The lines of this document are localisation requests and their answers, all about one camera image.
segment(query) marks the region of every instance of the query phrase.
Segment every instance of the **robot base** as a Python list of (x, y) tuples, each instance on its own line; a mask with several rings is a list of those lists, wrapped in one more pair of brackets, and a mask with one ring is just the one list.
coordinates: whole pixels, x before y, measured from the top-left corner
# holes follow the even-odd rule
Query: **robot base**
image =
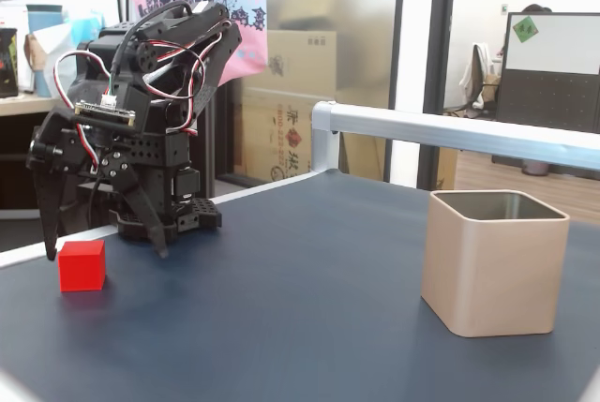
[[(174, 211), (185, 212), (177, 216), (174, 222), (164, 225), (165, 239), (175, 241), (179, 233), (194, 229), (215, 230), (221, 227), (222, 216), (217, 207), (208, 199), (193, 199), (189, 204), (176, 204)], [(149, 240), (146, 228), (133, 213), (110, 212), (111, 223), (117, 227), (124, 238), (136, 241)]]

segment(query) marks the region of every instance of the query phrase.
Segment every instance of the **cardboard box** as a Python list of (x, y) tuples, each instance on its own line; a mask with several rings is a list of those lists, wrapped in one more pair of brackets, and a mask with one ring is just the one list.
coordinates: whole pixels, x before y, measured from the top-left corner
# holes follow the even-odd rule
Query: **cardboard box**
[(279, 23), (286, 29), (310, 26), (330, 28), (337, 18), (340, 0), (285, 0), (279, 12)]
[(29, 34), (25, 37), (25, 56), (29, 61), (29, 66), (34, 71), (43, 71), (46, 66), (48, 54), (39, 44), (38, 39), (34, 34)]
[[(336, 94), (336, 102), (364, 107), (387, 108), (389, 88), (346, 88)], [(344, 151), (348, 172), (357, 177), (383, 180), (385, 139), (344, 133)]]
[(244, 87), (335, 98), (336, 32), (270, 30), (267, 69), (243, 79)]
[[(349, 57), (344, 60), (344, 66), (339, 73), (341, 82), (338, 83), (338, 88), (352, 85), (361, 87), (384, 85), (389, 94), (393, 37), (392, 10), (380, 10), (370, 16), (356, 17), (352, 20), (352, 29), (347, 29), (342, 37), (344, 49), (340, 53), (345, 52)], [(352, 48), (346, 47), (346, 44), (351, 44)], [(349, 60), (353, 62), (352, 72), (345, 72)]]
[(233, 172), (246, 175), (246, 161), (244, 160), (244, 120), (242, 119), (242, 105), (233, 104)]
[(311, 114), (318, 98), (245, 89), (242, 135), (246, 175), (265, 182), (310, 171)]
[(438, 184), (436, 189), (454, 189), (457, 177), (458, 150), (440, 148), (438, 160)]

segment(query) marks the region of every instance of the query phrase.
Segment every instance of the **gold square container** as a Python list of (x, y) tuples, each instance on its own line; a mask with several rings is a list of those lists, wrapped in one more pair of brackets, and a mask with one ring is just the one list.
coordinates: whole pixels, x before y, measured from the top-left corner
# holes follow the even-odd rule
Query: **gold square container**
[(456, 335), (551, 332), (569, 221), (518, 191), (433, 191), (423, 299)]

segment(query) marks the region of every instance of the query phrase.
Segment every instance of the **blue table surface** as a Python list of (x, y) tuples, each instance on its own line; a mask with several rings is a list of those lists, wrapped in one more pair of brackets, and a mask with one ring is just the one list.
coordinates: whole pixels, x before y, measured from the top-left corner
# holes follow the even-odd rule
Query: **blue table surface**
[(571, 227), (554, 333), (465, 339), (420, 298), (428, 194), (327, 172), (220, 205), (162, 261), (106, 238), (101, 292), (0, 270), (0, 368), (48, 402), (577, 401), (600, 230)]

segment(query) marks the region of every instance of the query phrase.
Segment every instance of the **white wire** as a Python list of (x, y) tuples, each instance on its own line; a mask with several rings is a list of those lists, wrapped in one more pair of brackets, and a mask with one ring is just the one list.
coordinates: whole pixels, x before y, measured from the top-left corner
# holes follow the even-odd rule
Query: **white wire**
[[(213, 26), (212, 26), (210, 29), (208, 29), (208, 32), (210, 32), (211, 30), (213, 30), (213, 29), (214, 29), (215, 27), (217, 27), (217, 26), (218, 26), (220, 23), (221, 23), (221, 21), (217, 22), (217, 23), (216, 23), (215, 25), (213, 25)], [(231, 22), (231, 21), (229, 21), (229, 20), (225, 20), (225, 21), (223, 21), (223, 24), (232, 25), (232, 22)], [(193, 41), (193, 42), (189, 43), (188, 45), (186, 45), (186, 48), (187, 48), (187, 49), (189, 49), (189, 48), (193, 48), (193, 47), (194, 47), (194, 46), (195, 46), (195, 45), (198, 43), (198, 41), (199, 41), (199, 40), (196, 40), (196, 41)], [(177, 56), (177, 55), (179, 55), (180, 53), (183, 53), (183, 52), (185, 52), (185, 51), (186, 51), (185, 49), (182, 49), (182, 50), (180, 50), (180, 51), (177, 51), (177, 52), (174, 52), (174, 53), (170, 53), (170, 52), (168, 52), (168, 55), (166, 54), (167, 56), (163, 56), (162, 58), (159, 58), (159, 59), (158, 59), (158, 61), (159, 61), (159, 62), (164, 62), (165, 60), (170, 60), (170, 59), (172, 59), (173, 57), (175, 57), (175, 56)]]
[[(194, 47), (194, 45), (196, 43), (197, 43), (197, 41), (189, 43), (186, 45), (186, 48), (187, 49), (192, 48), (192, 47)], [(155, 44), (155, 46), (160, 46), (160, 47), (164, 47), (164, 48), (174, 48), (174, 46), (161, 45), (161, 44)], [(165, 55), (162, 56), (162, 58), (158, 58), (158, 62), (160, 63), (160, 62), (164, 62), (165, 60), (171, 60), (172, 58), (176, 57), (180, 53), (184, 53), (184, 52), (186, 52), (186, 49), (180, 49), (177, 52), (175, 52), (175, 51), (167, 52)]]
[[(193, 54), (193, 55), (194, 55), (194, 56), (195, 56), (197, 59), (199, 59), (199, 58), (200, 58), (200, 56), (199, 56), (197, 53), (195, 53), (194, 51), (192, 51), (192, 50), (190, 50), (190, 49), (186, 49), (186, 48), (187, 48), (187, 46), (186, 46), (186, 47), (181, 47), (180, 45), (177, 45), (177, 44), (175, 44), (175, 43), (171, 43), (170, 41), (165, 41), (164, 43), (161, 43), (161, 42), (159, 42), (159, 40), (153, 40), (153, 41), (150, 41), (150, 43), (151, 43), (153, 46), (157, 46), (157, 47), (160, 47), (160, 48), (179, 48), (179, 49), (180, 49), (180, 51), (179, 51), (179, 52), (190, 52), (190, 53), (192, 53), (192, 54)], [(170, 56), (170, 57), (167, 57), (167, 58), (173, 58), (173, 57), (175, 57), (176, 55), (177, 55), (177, 54), (174, 54), (174, 55), (172, 55), (172, 56)], [(146, 75), (144, 75), (144, 76), (143, 76), (143, 83), (146, 85), (146, 88), (148, 89), (148, 91), (149, 91), (150, 93), (152, 93), (153, 95), (157, 95), (157, 96), (161, 96), (161, 97), (166, 97), (166, 98), (169, 98), (169, 99), (171, 99), (171, 100), (188, 100), (190, 97), (193, 97), (193, 95), (192, 95), (192, 93), (191, 93), (191, 92), (188, 92), (188, 93), (187, 93), (187, 95), (185, 95), (185, 96), (171, 95), (171, 94), (169, 94), (169, 93), (165, 93), (164, 91), (160, 91), (159, 89), (157, 89), (155, 86), (152, 86), (152, 85), (151, 85), (151, 84), (148, 82), (148, 79), (146, 79), (148, 76), (155, 76), (155, 75), (158, 75), (158, 76), (160, 76), (160, 75), (162, 75), (162, 74), (165, 72), (165, 71), (162, 71), (162, 72), (161, 72), (161, 70), (163, 70), (163, 69), (165, 69), (165, 68), (167, 68), (167, 67), (162, 67), (162, 68), (160, 68), (160, 69), (158, 69), (158, 70), (156, 70), (156, 71), (154, 71), (154, 72), (152, 72), (152, 73), (150, 73), (150, 74), (146, 74)]]
[[(193, 76), (196, 69), (198, 69), (198, 65), (202, 66), (202, 86), (206, 79), (206, 65), (204, 64), (204, 56), (207, 55), (213, 49), (213, 47), (221, 41), (222, 38), (223, 38), (223, 34), (219, 33), (218, 38), (215, 41), (213, 41), (212, 43), (210, 43), (208, 46), (206, 46), (206, 48), (202, 52), (200, 52), (200, 60), (196, 60), (194, 62), (194, 65), (192, 66), (191, 76)], [(187, 86), (188, 92), (190, 94), (192, 94), (192, 88), (194, 85), (194, 81), (191, 76), (189, 78), (189, 85)], [(188, 127), (189, 122), (191, 121), (193, 110), (194, 110), (194, 98), (190, 97), (187, 104), (188, 105), (187, 105), (187, 120), (186, 120), (186, 122), (179, 127), (168, 128), (167, 133), (176, 132), (176, 131), (179, 131), (179, 130), (182, 130), (182, 129), (185, 129), (186, 127)]]
[[(73, 103), (71, 102), (71, 100), (68, 98), (67, 93), (65, 92), (65, 89), (63, 88), (63, 85), (60, 82), (60, 79), (58, 78), (58, 65), (65, 58), (70, 57), (72, 55), (84, 55), (86, 57), (92, 58), (92, 59), (94, 59), (100, 65), (100, 67), (102, 68), (102, 72), (104, 73), (104, 75), (106, 77), (110, 78), (111, 74), (109, 73), (109, 71), (104, 66), (104, 62), (102, 62), (102, 59), (100, 57), (98, 57), (96, 54), (94, 54), (93, 52), (89, 52), (89, 51), (69, 51), (69, 52), (63, 53), (60, 57), (58, 57), (58, 59), (56, 60), (56, 63), (54, 64), (54, 70), (53, 70), (53, 73), (54, 73), (54, 83), (56, 83), (56, 89), (58, 90), (58, 94), (60, 95), (60, 97), (65, 101), (65, 103), (67, 104), (67, 106), (69, 108), (74, 109), (75, 106), (73, 105)], [(80, 134), (79, 136), (80, 136), (80, 138), (82, 140), (83, 148), (87, 151), (88, 155), (90, 157), (92, 157), (92, 162), (94, 163), (94, 167), (97, 168), (98, 164), (99, 164), (98, 154), (96, 154), (96, 151), (94, 151), (94, 148), (92, 147), (92, 145), (90, 144), (90, 142), (85, 137), (85, 133), (83, 132), (83, 127), (82, 127), (81, 124), (77, 125), (77, 131)]]

